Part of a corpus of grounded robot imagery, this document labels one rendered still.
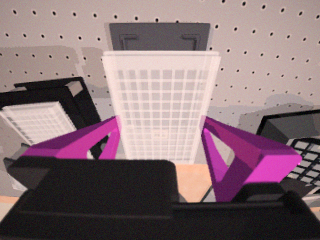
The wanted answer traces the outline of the white well plate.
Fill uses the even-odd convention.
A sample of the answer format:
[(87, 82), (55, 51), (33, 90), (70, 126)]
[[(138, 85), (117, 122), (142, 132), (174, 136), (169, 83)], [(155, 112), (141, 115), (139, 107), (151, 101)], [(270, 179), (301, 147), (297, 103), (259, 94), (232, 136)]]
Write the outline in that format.
[(59, 101), (4, 106), (2, 109), (0, 115), (30, 146), (77, 130)]
[(21, 190), (21, 191), (25, 191), (27, 190), (27, 188), (25, 188), (23, 185), (21, 185), (17, 180), (15, 180), (14, 178), (12, 178), (12, 176), (10, 176), (8, 174), (11, 184), (13, 186), (13, 189), (17, 189), (17, 190)]
[(219, 52), (130, 50), (103, 55), (126, 159), (193, 165)]

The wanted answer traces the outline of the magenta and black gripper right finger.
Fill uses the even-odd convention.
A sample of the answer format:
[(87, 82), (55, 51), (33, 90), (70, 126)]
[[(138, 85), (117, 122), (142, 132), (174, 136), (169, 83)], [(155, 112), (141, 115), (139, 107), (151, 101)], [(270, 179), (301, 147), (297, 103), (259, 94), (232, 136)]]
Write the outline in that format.
[[(234, 151), (235, 157), (229, 168), (210, 132)], [(216, 202), (231, 201), (248, 183), (279, 183), (302, 161), (302, 157), (291, 146), (208, 116), (204, 121), (201, 140)]]

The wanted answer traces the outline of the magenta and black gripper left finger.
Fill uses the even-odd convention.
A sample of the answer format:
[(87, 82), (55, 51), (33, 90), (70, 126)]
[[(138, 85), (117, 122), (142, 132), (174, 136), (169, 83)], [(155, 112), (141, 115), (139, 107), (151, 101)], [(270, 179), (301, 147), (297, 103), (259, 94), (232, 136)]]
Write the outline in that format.
[(115, 159), (120, 131), (116, 116), (97, 124), (31, 145), (21, 156), (87, 158), (88, 150), (111, 132), (98, 159)]

